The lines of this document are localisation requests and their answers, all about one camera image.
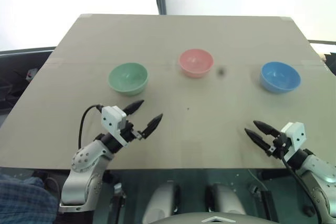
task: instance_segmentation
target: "floor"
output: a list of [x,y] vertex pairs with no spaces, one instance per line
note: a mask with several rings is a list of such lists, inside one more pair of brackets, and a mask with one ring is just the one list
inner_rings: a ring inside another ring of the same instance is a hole
[[[1,173],[17,178],[28,178],[32,170],[19,168],[0,168]],[[127,195],[118,224],[140,224],[146,205],[155,189],[167,180],[174,180],[181,187],[181,205],[179,213],[205,211],[205,187],[213,183],[222,183],[232,188],[248,215],[264,218],[261,203],[249,192],[250,185],[260,184],[246,169],[165,169],[165,170],[115,170],[114,176],[120,178]],[[62,185],[65,175],[51,175]],[[301,209],[309,200],[291,177],[266,181],[271,190],[280,223],[317,223],[316,217],[305,216]],[[97,210],[95,224],[107,223],[113,187],[104,183]]]

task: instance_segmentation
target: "plaid fabric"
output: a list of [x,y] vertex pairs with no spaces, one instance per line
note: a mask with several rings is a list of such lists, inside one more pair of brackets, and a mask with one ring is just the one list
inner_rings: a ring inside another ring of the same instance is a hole
[[57,199],[44,190],[40,178],[19,180],[0,174],[0,223],[52,223]]

